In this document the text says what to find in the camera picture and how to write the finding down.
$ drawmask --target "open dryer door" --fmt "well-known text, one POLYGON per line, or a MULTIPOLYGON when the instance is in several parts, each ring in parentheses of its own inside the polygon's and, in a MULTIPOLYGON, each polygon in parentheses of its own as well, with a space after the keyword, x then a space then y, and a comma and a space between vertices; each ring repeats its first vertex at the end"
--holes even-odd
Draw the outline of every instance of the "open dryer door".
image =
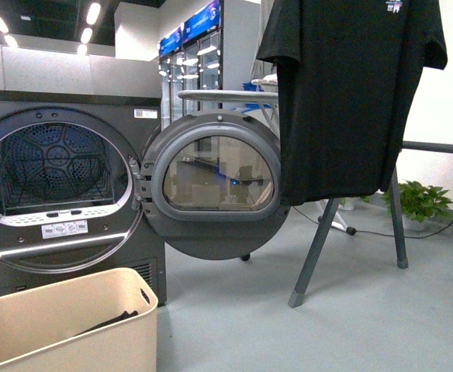
POLYGON ((279 144, 238 112, 187 115, 161 132, 139 167, 130 162, 135 204, 175 249, 207 260, 241 257, 270 240, 280 205, 279 144))

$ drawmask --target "laundry basket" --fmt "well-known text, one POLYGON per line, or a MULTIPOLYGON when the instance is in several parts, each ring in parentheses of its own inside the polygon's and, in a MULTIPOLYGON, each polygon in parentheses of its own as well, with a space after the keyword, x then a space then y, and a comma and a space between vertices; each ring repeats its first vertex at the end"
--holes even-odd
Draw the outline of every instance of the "laundry basket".
POLYGON ((126 268, 0 297, 0 371, 154 372, 156 307, 144 279, 126 268))

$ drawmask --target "ceiling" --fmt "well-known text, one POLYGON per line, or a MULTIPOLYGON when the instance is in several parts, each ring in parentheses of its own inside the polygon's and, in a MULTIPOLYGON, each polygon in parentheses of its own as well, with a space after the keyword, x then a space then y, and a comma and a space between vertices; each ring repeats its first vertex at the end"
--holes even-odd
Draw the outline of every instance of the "ceiling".
MULTIPOLYGON (((88 7, 96 0, 0 0, 0 16, 9 33, 80 41, 87 26, 88 7), (30 17, 30 21, 20 16, 30 17)), ((90 43, 115 45, 114 13, 120 0, 99 0, 102 8, 90 43)), ((125 0, 132 4, 159 8, 165 0, 125 0)))

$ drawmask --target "t-shirt logo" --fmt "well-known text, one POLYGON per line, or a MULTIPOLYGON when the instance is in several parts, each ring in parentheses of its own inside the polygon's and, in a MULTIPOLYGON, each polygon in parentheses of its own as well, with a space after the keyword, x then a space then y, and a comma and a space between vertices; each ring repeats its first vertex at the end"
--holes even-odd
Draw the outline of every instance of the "t-shirt logo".
POLYGON ((388 0, 387 4, 387 12, 398 13, 400 11, 401 6, 403 6, 403 2, 400 0, 388 0))

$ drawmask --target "blue sign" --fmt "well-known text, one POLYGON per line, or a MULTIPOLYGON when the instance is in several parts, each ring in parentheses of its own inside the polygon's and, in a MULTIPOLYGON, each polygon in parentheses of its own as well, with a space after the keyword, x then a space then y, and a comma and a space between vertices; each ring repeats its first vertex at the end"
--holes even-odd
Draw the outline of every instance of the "blue sign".
POLYGON ((182 45, 182 29, 178 27, 169 37, 165 37, 159 43, 159 57, 172 52, 182 45))
POLYGON ((220 24, 220 0, 214 0, 184 24, 183 42, 187 43, 208 29, 220 24))

